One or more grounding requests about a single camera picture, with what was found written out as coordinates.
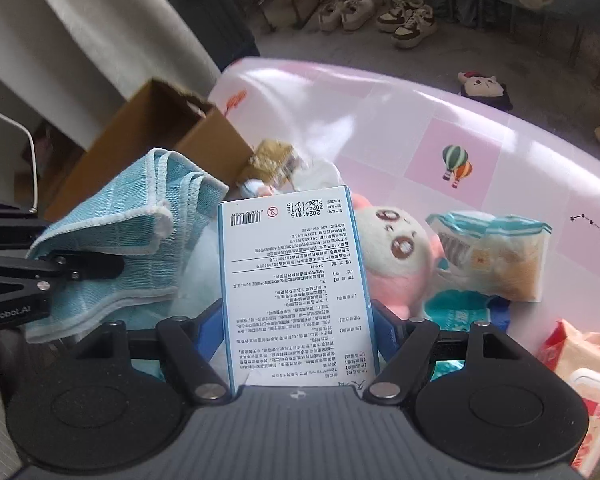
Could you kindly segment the red wet wipes pack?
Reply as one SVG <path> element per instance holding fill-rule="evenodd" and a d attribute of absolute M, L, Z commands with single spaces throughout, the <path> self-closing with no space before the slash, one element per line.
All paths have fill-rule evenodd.
<path fill-rule="evenodd" d="M 538 359 L 577 391 L 588 411 L 588 431 L 572 462 L 585 479 L 600 479 L 600 333 L 561 320 Z"/>

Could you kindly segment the brown cardboard box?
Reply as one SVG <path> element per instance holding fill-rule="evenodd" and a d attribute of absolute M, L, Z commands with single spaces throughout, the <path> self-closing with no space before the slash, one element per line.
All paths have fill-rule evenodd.
<path fill-rule="evenodd" d="M 45 207 L 57 221 L 153 148 L 177 151 L 232 186 L 253 154 L 225 113 L 195 93 L 151 79 L 126 102 Z"/>

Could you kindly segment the pink patterned table mat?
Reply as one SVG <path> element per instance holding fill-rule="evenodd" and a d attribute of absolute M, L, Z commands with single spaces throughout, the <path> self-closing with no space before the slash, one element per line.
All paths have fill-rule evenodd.
<path fill-rule="evenodd" d="M 600 333 L 600 170 L 491 107 L 393 78 L 266 58 L 230 66 L 211 93 L 239 134 L 300 156 L 247 198 L 346 186 L 430 235 L 430 214 L 481 211 L 549 224 L 543 297 L 510 302 L 508 334 L 536 356 L 557 323 Z"/>

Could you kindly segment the white sneaker pair left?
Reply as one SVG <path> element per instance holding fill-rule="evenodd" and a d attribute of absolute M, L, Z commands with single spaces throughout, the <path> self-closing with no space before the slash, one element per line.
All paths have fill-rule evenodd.
<path fill-rule="evenodd" d="M 321 32 L 333 32 L 342 27 L 346 32 L 360 29 L 374 14 L 373 0 L 329 1 L 317 11 L 317 25 Z"/>

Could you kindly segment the white blue printed box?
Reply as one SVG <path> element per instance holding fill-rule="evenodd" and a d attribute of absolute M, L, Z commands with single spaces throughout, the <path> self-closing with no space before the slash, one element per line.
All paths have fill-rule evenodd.
<path fill-rule="evenodd" d="M 362 392 L 379 363 L 349 189 L 224 202 L 218 231 L 230 388 Z"/>

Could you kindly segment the pink plush doll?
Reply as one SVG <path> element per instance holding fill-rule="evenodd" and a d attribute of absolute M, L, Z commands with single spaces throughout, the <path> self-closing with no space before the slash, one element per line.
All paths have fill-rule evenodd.
<path fill-rule="evenodd" d="M 351 195 L 370 298 L 402 320 L 422 314 L 434 268 L 443 257 L 439 237 L 430 235 L 405 210 L 374 206 Z"/>

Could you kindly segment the light blue checkered towel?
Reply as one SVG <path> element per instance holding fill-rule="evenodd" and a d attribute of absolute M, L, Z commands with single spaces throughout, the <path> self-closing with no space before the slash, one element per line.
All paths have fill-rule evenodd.
<path fill-rule="evenodd" d="M 28 256 L 100 252 L 122 257 L 122 273 L 59 289 L 50 315 L 24 328 L 27 342 L 82 336 L 115 320 L 144 330 L 171 316 L 190 255 L 227 192 L 225 183 L 163 148 L 153 148 L 120 172 L 51 224 Z"/>

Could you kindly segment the plush slipper on floor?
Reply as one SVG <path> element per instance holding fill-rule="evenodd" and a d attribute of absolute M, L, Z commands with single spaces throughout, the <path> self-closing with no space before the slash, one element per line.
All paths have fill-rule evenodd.
<path fill-rule="evenodd" d="M 506 84 L 501 84 L 495 76 L 483 76 L 478 72 L 460 72 L 460 95 L 484 105 L 508 113 L 513 110 Z"/>

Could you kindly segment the brown white sneaker pair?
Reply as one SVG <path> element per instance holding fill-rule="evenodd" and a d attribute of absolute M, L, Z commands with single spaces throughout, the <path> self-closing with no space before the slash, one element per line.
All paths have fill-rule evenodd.
<path fill-rule="evenodd" d="M 376 27 L 390 34 L 397 48 L 410 50 L 433 35 L 438 23 L 424 0 L 390 0 L 389 9 L 376 18 Z"/>

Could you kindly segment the blue white snack bag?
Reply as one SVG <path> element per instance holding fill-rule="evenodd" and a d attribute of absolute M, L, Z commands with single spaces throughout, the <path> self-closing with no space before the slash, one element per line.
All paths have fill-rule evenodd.
<path fill-rule="evenodd" d="M 553 233 L 549 224 L 481 211 L 430 214 L 427 223 L 440 240 L 443 257 L 438 273 L 447 282 L 511 302 L 542 300 Z"/>

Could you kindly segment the blue wet wipes pack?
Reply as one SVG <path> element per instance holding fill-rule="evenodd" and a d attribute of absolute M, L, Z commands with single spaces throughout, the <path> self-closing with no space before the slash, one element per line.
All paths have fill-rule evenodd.
<path fill-rule="evenodd" d="M 468 332 L 477 322 L 490 322 L 503 332 L 510 323 L 510 301 L 473 290 L 449 289 L 438 292 L 424 304 L 426 319 L 449 332 Z"/>

